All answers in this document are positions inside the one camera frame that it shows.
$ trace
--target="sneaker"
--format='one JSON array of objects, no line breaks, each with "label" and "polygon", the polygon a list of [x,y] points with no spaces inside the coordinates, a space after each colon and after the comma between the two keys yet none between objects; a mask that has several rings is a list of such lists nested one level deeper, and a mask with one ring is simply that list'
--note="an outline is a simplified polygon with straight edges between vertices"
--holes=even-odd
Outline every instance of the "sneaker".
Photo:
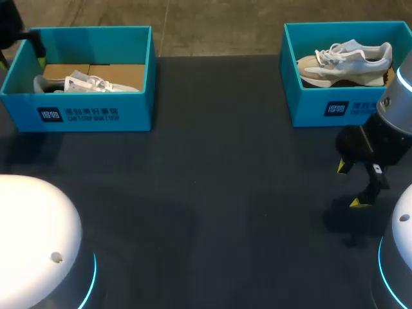
[{"label": "sneaker", "polygon": [[33,87],[35,93],[139,92],[136,88],[112,84],[79,71],[74,71],[65,79],[45,79],[38,75],[34,78]]},{"label": "sneaker", "polygon": [[299,59],[301,78],[317,87],[330,87],[340,80],[362,86],[383,86],[392,64],[392,46],[363,46],[355,40],[333,44],[329,50]]}]

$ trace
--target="concrete floor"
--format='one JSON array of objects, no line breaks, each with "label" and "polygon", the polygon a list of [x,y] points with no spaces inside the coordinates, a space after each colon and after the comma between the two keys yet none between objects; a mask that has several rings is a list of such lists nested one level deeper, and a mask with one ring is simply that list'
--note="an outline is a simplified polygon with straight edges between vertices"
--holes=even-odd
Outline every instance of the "concrete floor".
[{"label": "concrete floor", "polygon": [[[284,23],[405,20],[412,0],[15,0],[26,27],[151,25],[161,56],[278,53]],[[12,56],[17,47],[5,52]]]}]

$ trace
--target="shoe sole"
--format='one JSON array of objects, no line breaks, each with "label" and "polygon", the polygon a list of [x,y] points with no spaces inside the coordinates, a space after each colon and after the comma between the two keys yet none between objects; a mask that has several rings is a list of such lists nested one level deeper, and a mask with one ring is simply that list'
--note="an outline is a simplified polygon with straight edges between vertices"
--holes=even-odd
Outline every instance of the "shoe sole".
[{"label": "shoe sole", "polygon": [[318,79],[309,79],[308,77],[301,78],[313,86],[320,88],[329,88],[335,83],[340,81],[354,82],[360,86],[384,86],[385,80],[383,75],[376,74],[363,74],[363,75],[348,75],[341,79],[332,79],[332,80],[318,80]]}]

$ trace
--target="shoe box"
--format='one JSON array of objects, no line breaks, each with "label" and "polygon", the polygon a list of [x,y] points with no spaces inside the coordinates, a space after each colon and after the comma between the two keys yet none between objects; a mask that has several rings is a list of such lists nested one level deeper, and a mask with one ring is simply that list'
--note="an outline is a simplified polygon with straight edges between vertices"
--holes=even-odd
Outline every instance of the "shoe box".
[{"label": "shoe box", "polygon": [[[36,28],[46,58],[23,41],[0,90],[20,132],[149,131],[156,53],[149,26]],[[78,70],[138,93],[33,93],[33,79]]]},{"label": "shoe box", "polygon": [[[388,72],[386,85],[306,88],[299,76],[297,60],[351,39],[365,46],[380,46],[384,42],[392,45],[393,69]],[[279,70],[293,126],[365,123],[376,111],[377,101],[411,49],[412,32],[403,21],[285,24]]]}]

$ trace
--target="table surface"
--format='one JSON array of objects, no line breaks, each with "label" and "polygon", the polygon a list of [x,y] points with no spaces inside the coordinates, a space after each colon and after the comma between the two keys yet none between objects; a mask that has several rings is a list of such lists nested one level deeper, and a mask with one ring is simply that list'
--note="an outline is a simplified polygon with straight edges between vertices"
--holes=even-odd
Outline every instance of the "table surface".
[{"label": "table surface", "polygon": [[323,214],[367,175],[336,174],[339,128],[292,127],[278,60],[159,58],[149,133],[18,135],[0,107],[0,173],[72,199],[105,309],[372,308],[379,235],[412,157],[388,171],[392,190],[371,214],[340,213],[374,234],[346,246]]}]

